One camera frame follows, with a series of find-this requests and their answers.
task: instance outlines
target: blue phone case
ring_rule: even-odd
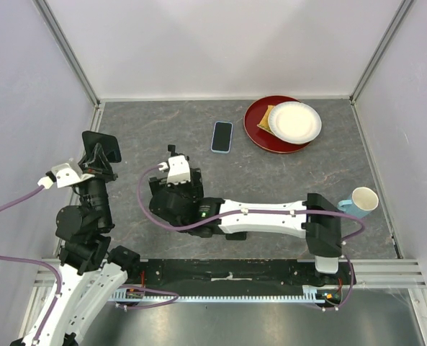
[[[216,129],[216,124],[218,124],[218,123],[230,124],[230,138],[229,138],[228,151],[213,150],[213,138],[215,138],[215,129]],[[232,123],[230,123],[228,121],[217,121],[215,123],[215,126],[213,127],[212,144],[210,145],[210,150],[213,151],[214,153],[218,153],[218,154],[228,154],[230,152],[230,144],[233,142],[233,130],[234,130],[234,125]]]

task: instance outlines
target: white bracket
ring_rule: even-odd
[[[58,188],[78,184],[94,177],[93,174],[84,174],[74,159],[69,159],[65,164],[54,166],[52,173],[56,177]]]
[[[189,162],[184,155],[172,156],[168,158],[167,184],[184,184],[191,181],[191,170]]]

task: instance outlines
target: enclosure wall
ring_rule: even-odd
[[[427,0],[415,1],[357,108],[400,248],[427,283]]]
[[[48,0],[104,99],[346,96],[400,0]]]
[[[93,107],[31,1],[0,0],[0,205],[77,157]],[[0,254],[51,257],[67,189],[0,214]],[[18,337],[37,268],[0,262],[0,345]]]

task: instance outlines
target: smartphone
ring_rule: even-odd
[[[233,139],[233,124],[217,121],[213,130],[212,151],[227,154],[230,151],[230,142]]]

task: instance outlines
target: cable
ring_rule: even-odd
[[[0,206],[0,212],[4,211],[10,207],[13,207],[14,205],[21,203],[33,196],[35,196],[36,194],[38,194],[40,191],[42,191],[44,189],[43,186],[39,186],[37,189],[35,189],[34,191],[28,193],[27,195],[24,195],[20,198],[17,198],[16,200],[13,200],[7,204],[4,204],[2,206]],[[42,330],[45,326],[45,324],[47,323],[48,317],[50,317],[53,308],[56,305],[56,301],[58,300],[58,297],[61,293],[61,286],[62,286],[62,279],[61,279],[61,275],[60,273],[51,265],[49,265],[48,263],[36,260],[36,259],[27,259],[27,258],[18,258],[18,257],[9,257],[9,256],[1,256],[0,255],[0,261],[7,261],[7,262],[18,262],[18,263],[28,263],[31,265],[40,265],[42,267],[47,268],[49,271],[51,271],[55,278],[56,278],[56,295],[53,297],[52,303],[50,304],[50,306],[48,307],[47,313],[45,314],[44,318],[42,319],[42,321],[39,324],[39,327],[37,328],[37,331],[35,333],[34,339],[32,340],[34,344],[35,341],[37,341],[39,339],[40,333],[42,333]]]
[[[82,195],[80,193],[77,192],[76,190],[76,186],[71,186],[72,187],[72,192],[74,192],[76,195],[78,195],[79,197],[82,197]]]
[[[336,292],[340,293],[342,288],[343,288],[343,280],[341,278],[338,278],[338,290],[336,290]]]
[[[351,272],[351,281],[349,283],[349,289],[348,289],[348,293],[346,294],[346,297],[343,299],[343,296],[341,296],[341,302],[337,306],[334,306],[333,308],[321,308],[321,307],[319,307],[317,305],[314,306],[314,305],[307,304],[306,306],[308,308],[322,310],[322,311],[337,311],[342,306],[344,306],[344,304],[347,303],[347,301],[351,297],[352,289],[354,288],[354,278],[356,277],[356,274],[354,272],[354,266],[352,265],[351,259],[347,255],[344,255],[344,257],[346,258],[346,261],[348,262],[349,270]]]
[[[325,301],[327,302],[327,303],[329,303],[330,305],[332,305],[332,306],[338,306],[338,304],[336,304],[336,303],[332,303],[331,301],[329,301],[327,298],[325,298]]]
[[[145,275],[145,271],[143,270],[140,274],[141,276],[141,287],[144,287],[144,275]],[[127,296],[132,297],[132,298],[139,298],[139,299],[143,299],[145,296],[145,292],[130,292],[127,293]],[[137,301],[136,303],[132,303],[131,306],[137,306],[140,303],[140,301]]]
[[[128,305],[122,305],[122,304],[116,304],[117,308],[121,308],[124,310],[142,310],[142,309],[151,309],[151,308],[156,308],[158,306],[164,306],[164,305],[169,305],[174,303],[178,298],[179,298],[179,294],[175,293],[175,292],[169,292],[167,290],[153,290],[152,288],[146,288],[146,287],[140,287],[140,286],[136,286],[136,285],[122,285],[120,286],[120,288],[137,288],[138,290],[142,291],[142,292],[149,292],[149,293],[157,293],[157,294],[164,294],[166,296],[173,296],[172,299],[169,299],[167,301],[162,301],[160,303],[155,303],[155,304],[151,304],[151,305],[143,305],[143,306],[128,306]]]
[[[229,216],[229,215],[235,215],[235,214],[240,214],[242,213],[241,210],[232,210],[232,211],[228,211],[226,213],[221,213],[221,214],[217,214],[215,216],[206,218],[202,221],[193,223],[191,225],[188,226],[180,226],[180,227],[175,227],[175,226],[171,226],[171,225],[167,225],[165,223],[161,223],[160,221],[156,220],[149,211],[147,211],[143,205],[143,199],[141,198],[141,187],[143,185],[143,180],[145,178],[146,175],[148,175],[150,172],[152,171],[156,171],[161,167],[161,165],[157,165],[157,166],[152,166],[150,168],[148,168],[147,170],[145,170],[143,172],[143,174],[141,175],[140,179],[138,180],[138,189],[137,189],[137,199],[138,199],[138,204],[140,205],[141,210],[143,211],[143,213],[145,214],[145,216],[151,220],[155,225],[162,227],[163,229],[166,229],[168,231],[187,231],[189,229],[194,229],[196,227],[205,225],[206,223],[209,223],[210,221],[216,220],[218,218],[222,218],[225,216]],[[300,214],[312,214],[312,215],[327,215],[327,216],[335,216],[335,217],[339,217],[339,218],[347,218],[349,220],[352,221],[356,221],[361,227],[359,230],[348,234],[347,236],[343,236],[341,238],[342,241],[345,241],[347,239],[353,238],[355,236],[358,236],[360,233],[362,233],[365,230],[365,222],[363,222],[360,218],[357,218],[355,216],[349,215],[349,214],[345,214],[342,212],[336,212],[336,211],[328,211],[328,210],[294,210],[295,215],[300,215]],[[248,213],[260,213],[260,214],[278,214],[278,215],[288,215],[289,212],[288,210],[259,210],[259,209],[249,209]],[[351,297],[351,293],[352,293],[352,288],[354,286],[354,266],[351,263],[351,260],[349,259],[349,257],[347,255],[345,255],[346,260],[348,262],[349,265],[349,269],[351,271],[351,282],[349,285],[349,289],[348,289],[348,293],[346,295],[346,298],[344,300],[342,300],[342,302],[339,303],[338,306],[334,306],[333,308],[324,308],[326,311],[336,311],[339,308],[341,308]]]
[[[219,218],[223,218],[225,216],[230,216],[230,215],[235,215],[235,214],[241,214],[242,211],[241,210],[232,210],[232,211],[228,211],[226,213],[221,213],[221,214],[217,214],[215,216],[211,216],[209,218],[206,218],[202,221],[193,223],[191,225],[188,226],[171,226],[171,225],[167,225],[166,223],[162,223],[158,220],[156,220],[149,211],[146,210],[146,208],[143,205],[143,199],[141,198],[141,187],[143,185],[143,180],[145,178],[146,175],[148,175],[150,172],[152,171],[156,171],[159,169],[159,167],[161,167],[161,165],[157,165],[157,166],[152,166],[150,168],[148,168],[147,170],[145,170],[143,172],[143,174],[141,175],[140,179],[138,180],[138,189],[137,189],[137,199],[138,199],[138,204],[140,205],[141,210],[143,211],[143,213],[145,214],[145,216],[151,220],[155,225],[162,227],[163,229],[166,229],[168,231],[176,231],[176,232],[180,232],[180,231],[187,231],[189,229],[195,229],[196,227],[205,225],[206,223],[209,223],[210,221],[213,220],[217,220]],[[328,211],[328,210],[294,210],[295,215],[299,215],[299,214],[313,214],[313,215],[327,215],[327,216],[335,216],[335,217],[339,217],[339,218],[347,218],[349,220],[352,221],[356,221],[358,224],[360,224],[360,229],[348,234],[347,236],[344,236],[341,238],[342,241],[345,241],[347,239],[350,239],[354,236],[358,236],[360,233],[362,233],[365,230],[365,223],[360,219],[357,218],[355,216],[349,215],[349,214],[345,214],[342,212],[337,212],[337,211]],[[277,214],[277,215],[288,215],[289,211],[288,210],[261,210],[261,209],[249,209],[248,213],[250,214]]]

